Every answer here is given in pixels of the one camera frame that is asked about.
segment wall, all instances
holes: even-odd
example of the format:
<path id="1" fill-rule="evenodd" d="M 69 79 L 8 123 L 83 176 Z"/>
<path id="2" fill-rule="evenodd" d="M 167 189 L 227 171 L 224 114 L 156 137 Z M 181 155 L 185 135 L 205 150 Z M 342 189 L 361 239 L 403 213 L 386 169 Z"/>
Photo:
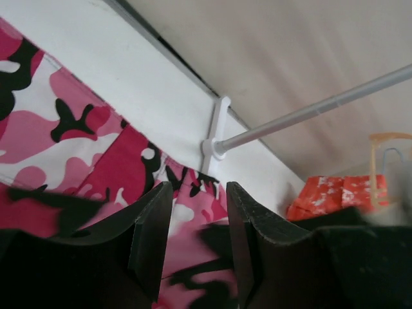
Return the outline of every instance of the wall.
<path id="1" fill-rule="evenodd" d="M 56 57 L 177 161 L 199 169 L 211 97 L 101 0 L 2 0 L 1 17 Z M 244 128 L 232 117 L 226 137 Z M 229 152 L 217 177 L 270 209 L 302 181 L 260 142 Z"/>

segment pink camouflage fabric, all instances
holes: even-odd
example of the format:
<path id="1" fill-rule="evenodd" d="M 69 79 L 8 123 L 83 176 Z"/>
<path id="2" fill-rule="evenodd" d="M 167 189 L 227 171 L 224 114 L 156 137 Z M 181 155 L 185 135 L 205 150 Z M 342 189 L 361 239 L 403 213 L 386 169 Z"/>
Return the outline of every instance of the pink camouflage fabric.
<path id="1" fill-rule="evenodd" d="M 174 199 L 153 308 L 237 308 L 219 181 L 174 161 L 0 18 L 0 229 L 47 238 L 70 225 L 65 209 L 9 200 L 10 185 L 104 201 L 96 213 L 78 218 L 81 229 L 162 181 L 172 183 Z"/>

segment white pole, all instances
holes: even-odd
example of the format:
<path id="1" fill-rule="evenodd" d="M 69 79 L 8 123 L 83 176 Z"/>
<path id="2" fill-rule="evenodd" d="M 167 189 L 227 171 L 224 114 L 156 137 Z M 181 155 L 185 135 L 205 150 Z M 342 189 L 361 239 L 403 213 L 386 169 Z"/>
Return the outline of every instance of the white pole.
<path id="1" fill-rule="evenodd" d="M 215 142 L 214 149 L 218 154 L 223 155 L 232 148 L 249 143 L 253 140 L 257 140 L 258 138 L 293 126 L 294 124 L 298 124 L 302 121 L 311 119 L 327 111 L 338 108 L 341 105 L 353 102 L 358 98 L 365 97 L 366 95 L 370 95 L 374 92 L 396 85 L 400 82 L 404 82 L 408 79 L 412 79 L 412 64 L 377 79 L 371 80 L 370 82 L 360 86 L 354 87 L 341 93 L 340 95 L 335 95 L 318 103 L 311 104 L 305 108 L 263 124 L 262 126 L 233 136 L 228 140 Z"/>

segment white surface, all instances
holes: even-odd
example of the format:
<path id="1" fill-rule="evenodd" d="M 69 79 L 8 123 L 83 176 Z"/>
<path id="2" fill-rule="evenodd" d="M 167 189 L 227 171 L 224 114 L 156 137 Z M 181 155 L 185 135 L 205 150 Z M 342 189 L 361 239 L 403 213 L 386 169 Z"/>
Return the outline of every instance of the white surface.
<path id="1" fill-rule="evenodd" d="M 412 63 L 411 0 L 128 0 L 256 127 Z M 412 81 L 265 138 L 302 177 L 368 160 L 368 135 L 412 132 Z"/>
<path id="2" fill-rule="evenodd" d="M 100 0 L 2 0 L 0 13 L 56 57 L 152 142 L 199 169 L 213 101 Z M 226 137 L 244 131 L 232 117 Z M 302 181 L 259 142 L 227 155 L 217 177 L 270 209 Z"/>

